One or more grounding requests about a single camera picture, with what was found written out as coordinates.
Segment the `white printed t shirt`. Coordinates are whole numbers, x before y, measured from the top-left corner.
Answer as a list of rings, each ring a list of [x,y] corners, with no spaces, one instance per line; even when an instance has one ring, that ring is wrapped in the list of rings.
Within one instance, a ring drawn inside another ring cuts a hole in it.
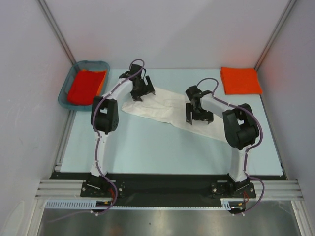
[[[142,101],[133,101],[129,98],[123,103],[122,111],[131,115],[168,123],[191,133],[227,142],[222,118],[214,115],[214,121],[210,124],[205,121],[194,121],[191,125],[186,122],[186,103],[188,99],[184,95],[161,88],[155,88],[155,91],[155,94],[145,95]]]

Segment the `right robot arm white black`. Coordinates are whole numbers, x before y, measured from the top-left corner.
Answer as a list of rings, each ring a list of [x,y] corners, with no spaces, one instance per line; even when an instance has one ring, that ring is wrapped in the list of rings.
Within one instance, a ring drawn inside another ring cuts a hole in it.
[[[259,136],[259,127],[253,117],[249,104],[233,106],[217,99],[212,91],[201,91],[196,85],[186,91],[189,100],[186,103],[186,122],[214,121],[214,115],[223,121],[224,135],[231,146],[231,166],[229,177],[233,180],[227,185],[227,192],[232,197],[239,197],[245,191],[242,183],[248,179],[246,165],[249,148]]]

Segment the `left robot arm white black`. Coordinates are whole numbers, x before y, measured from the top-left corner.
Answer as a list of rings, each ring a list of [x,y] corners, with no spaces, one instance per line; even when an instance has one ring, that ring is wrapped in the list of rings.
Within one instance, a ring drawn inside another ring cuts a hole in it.
[[[105,151],[113,132],[119,124],[118,106],[124,97],[131,95],[135,102],[142,102],[142,97],[155,94],[150,77],[146,75],[145,63],[135,59],[128,71],[121,74],[117,83],[107,93],[93,99],[91,125],[96,133],[96,146],[91,174],[99,177],[108,173],[105,167]]]

